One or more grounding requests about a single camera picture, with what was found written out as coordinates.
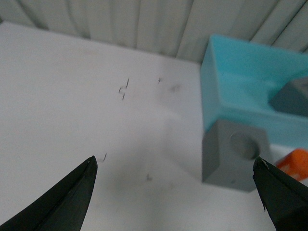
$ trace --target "gray object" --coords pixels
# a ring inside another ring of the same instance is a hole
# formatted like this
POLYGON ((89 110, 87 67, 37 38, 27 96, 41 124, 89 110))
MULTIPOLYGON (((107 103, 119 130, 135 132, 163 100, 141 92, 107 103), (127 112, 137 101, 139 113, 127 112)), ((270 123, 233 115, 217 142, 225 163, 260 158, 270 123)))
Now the gray object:
POLYGON ((269 102, 276 111, 308 117, 308 77, 289 81, 269 102))
POLYGON ((203 139, 202 181, 252 191, 254 161, 272 162, 269 148, 265 130, 218 119, 203 139))

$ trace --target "stain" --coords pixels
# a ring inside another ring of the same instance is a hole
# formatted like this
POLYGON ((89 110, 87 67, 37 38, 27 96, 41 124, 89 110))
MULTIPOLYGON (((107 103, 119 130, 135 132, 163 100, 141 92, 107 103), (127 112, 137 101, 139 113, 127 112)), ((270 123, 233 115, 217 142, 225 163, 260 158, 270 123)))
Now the stain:
POLYGON ((105 159, 106 159, 106 156, 107 156, 107 153, 105 154, 105 157, 104 157, 104 158, 98 158, 98 159, 97 159, 97 162, 98 162, 98 163, 104 162, 105 159))
POLYGON ((176 84, 176 85, 173 85, 173 86, 169 89, 169 91, 172 92, 172 93, 175 93, 175 92, 180 91, 181 87, 182 87, 181 84, 176 84))
POLYGON ((150 177, 150 174, 146 175, 146 181, 152 181, 153 177, 150 177))
POLYGON ((171 190, 175 188, 175 185, 174 185, 174 183, 173 183, 172 181, 169 183, 169 188, 170 188, 171 190))

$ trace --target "white surface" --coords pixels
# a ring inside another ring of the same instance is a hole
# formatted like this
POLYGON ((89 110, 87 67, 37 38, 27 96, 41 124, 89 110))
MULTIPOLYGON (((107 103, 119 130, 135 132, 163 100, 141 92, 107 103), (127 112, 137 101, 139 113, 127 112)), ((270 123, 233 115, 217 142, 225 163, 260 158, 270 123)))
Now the white surface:
POLYGON ((9 23, 0 53, 0 223, 95 155, 84 231, 275 230, 256 190, 201 183, 198 64, 9 23))

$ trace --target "cyan plastic block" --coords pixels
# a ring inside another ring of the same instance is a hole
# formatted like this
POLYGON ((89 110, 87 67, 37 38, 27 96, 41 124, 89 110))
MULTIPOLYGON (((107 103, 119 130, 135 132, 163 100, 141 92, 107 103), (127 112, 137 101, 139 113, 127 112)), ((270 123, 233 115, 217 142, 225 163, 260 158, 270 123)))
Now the cyan plastic block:
POLYGON ((223 187, 252 191, 255 159, 272 162, 265 130, 228 120, 217 120, 202 146, 203 182, 223 187))
POLYGON ((308 117, 308 77, 289 81, 269 102, 276 111, 308 117))
POLYGON ((212 36, 201 67, 205 131, 218 118, 263 128, 271 143, 308 148, 308 119, 276 112, 269 100, 308 76, 308 55, 212 36))

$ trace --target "circular hole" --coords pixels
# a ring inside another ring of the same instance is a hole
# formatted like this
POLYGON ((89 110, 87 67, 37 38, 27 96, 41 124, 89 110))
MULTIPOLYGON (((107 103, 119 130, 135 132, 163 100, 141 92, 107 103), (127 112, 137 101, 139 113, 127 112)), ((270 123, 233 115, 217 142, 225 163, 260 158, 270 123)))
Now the circular hole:
POLYGON ((233 133, 230 137, 230 144, 241 158, 252 160, 260 155, 258 143, 243 132, 233 133))

